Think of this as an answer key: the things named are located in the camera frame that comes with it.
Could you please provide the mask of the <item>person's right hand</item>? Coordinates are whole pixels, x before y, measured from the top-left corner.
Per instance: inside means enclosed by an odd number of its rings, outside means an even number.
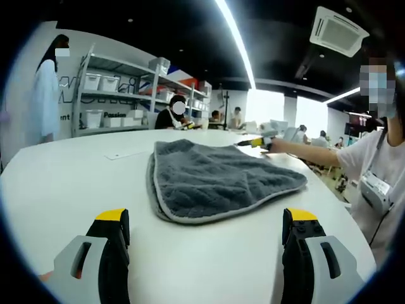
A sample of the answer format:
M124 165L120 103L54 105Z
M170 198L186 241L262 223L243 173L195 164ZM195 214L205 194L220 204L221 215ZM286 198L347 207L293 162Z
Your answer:
M272 138L271 143L268 145L269 153L288 153L289 142L279 138Z

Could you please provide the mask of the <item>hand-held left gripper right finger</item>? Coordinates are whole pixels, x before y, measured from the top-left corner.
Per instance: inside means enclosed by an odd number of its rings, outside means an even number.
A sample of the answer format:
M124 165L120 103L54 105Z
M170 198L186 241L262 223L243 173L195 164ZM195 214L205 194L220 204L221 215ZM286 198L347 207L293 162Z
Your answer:
M282 246L282 303L349 303L365 285L354 255L311 212L283 211Z

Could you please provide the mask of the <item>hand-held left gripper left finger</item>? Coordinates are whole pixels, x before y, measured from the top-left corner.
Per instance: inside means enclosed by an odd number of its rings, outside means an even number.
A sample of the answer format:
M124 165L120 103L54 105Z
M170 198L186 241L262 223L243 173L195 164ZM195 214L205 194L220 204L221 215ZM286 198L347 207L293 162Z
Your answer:
M130 303L129 245L128 210L99 214L54 259L52 295L59 303Z

